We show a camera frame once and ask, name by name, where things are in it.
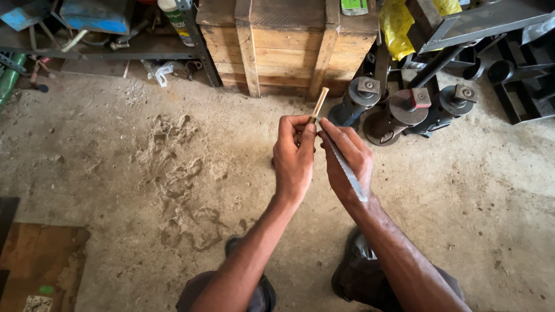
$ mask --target right hand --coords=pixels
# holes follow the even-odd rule
[[[372,167],[374,166],[372,151],[364,144],[353,128],[336,127],[327,118],[322,118],[320,125],[343,153],[349,167],[357,180],[359,180],[362,190],[370,198],[370,179],[372,178]],[[345,172],[327,141],[326,132],[319,131],[318,136],[323,141],[320,146],[326,150],[327,177],[331,188],[346,208],[347,206],[360,205],[361,202],[355,190],[353,190],[351,183],[349,183]]]

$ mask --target bolt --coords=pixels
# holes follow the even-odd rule
[[[117,49],[121,49],[121,48],[129,48],[130,45],[129,45],[129,42],[124,42],[124,43],[112,42],[110,44],[110,47],[112,48],[112,50],[117,50]]]
[[[474,96],[474,91],[468,88],[464,88],[462,90],[462,95],[464,95],[466,98],[472,98]]]

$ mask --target yellow plastic bag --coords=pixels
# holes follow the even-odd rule
[[[407,37],[408,29],[415,20],[405,6],[405,1],[386,0],[378,13],[380,28],[384,32],[387,48],[393,54],[393,58],[398,61],[415,52]],[[462,11],[458,0],[432,0],[432,2],[441,16]]]

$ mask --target wooden crate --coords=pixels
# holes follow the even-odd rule
[[[367,3],[368,14],[345,16],[339,0],[200,0],[196,22],[225,88],[315,100],[321,87],[342,96],[374,43]]]

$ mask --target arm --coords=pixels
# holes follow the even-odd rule
[[[357,176],[369,201],[358,200],[345,173],[327,143],[327,173],[332,189],[380,262],[391,288],[406,311],[465,311],[468,306],[453,292],[426,257],[413,245],[382,209],[380,201],[370,195],[370,180],[374,156],[352,128],[335,127],[323,118],[321,125],[336,143]]]
[[[308,115],[281,117],[274,146],[276,193],[197,298],[191,312],[246,311],[264,267],[312,179],[316,127],[305,127],[308,119]]]

